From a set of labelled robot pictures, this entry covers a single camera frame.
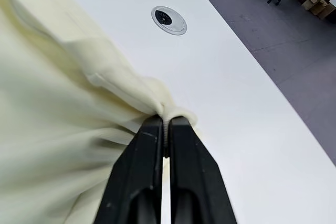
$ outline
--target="crumpled fabric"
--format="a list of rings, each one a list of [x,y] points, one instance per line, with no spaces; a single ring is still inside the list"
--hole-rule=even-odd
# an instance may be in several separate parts
[[[0,223],[90,224],[144,119],[183,115],[72,0],[0,0]]]

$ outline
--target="fabric fold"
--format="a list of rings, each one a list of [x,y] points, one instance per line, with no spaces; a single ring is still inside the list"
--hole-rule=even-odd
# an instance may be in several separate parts
[[[197,121],[73,0],[0,0],[0,111],[1,224],[92,223],[145,118]]]

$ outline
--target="floor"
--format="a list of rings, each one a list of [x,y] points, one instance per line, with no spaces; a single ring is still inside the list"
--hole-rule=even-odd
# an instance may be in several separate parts
[[[210,0],[336,165],[336,24],[266,1]]]

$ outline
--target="white desk surface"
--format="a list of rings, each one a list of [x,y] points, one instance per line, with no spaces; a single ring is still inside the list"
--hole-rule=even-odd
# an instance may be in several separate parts
[[[76,1],[138,72],[198,115],[239,224],[336,223],[334,165],[208,0]],[[154,24],[158,5],[184,17],[185,35]]]

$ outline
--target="desk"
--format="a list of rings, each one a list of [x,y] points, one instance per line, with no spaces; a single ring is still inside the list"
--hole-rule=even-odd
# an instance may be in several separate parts
[[[336,168],[208,0],[76,1],[139,73],[198,115],[239,224],[335,223]],[[184,17],[186,34],[156,26],[159,5]]]

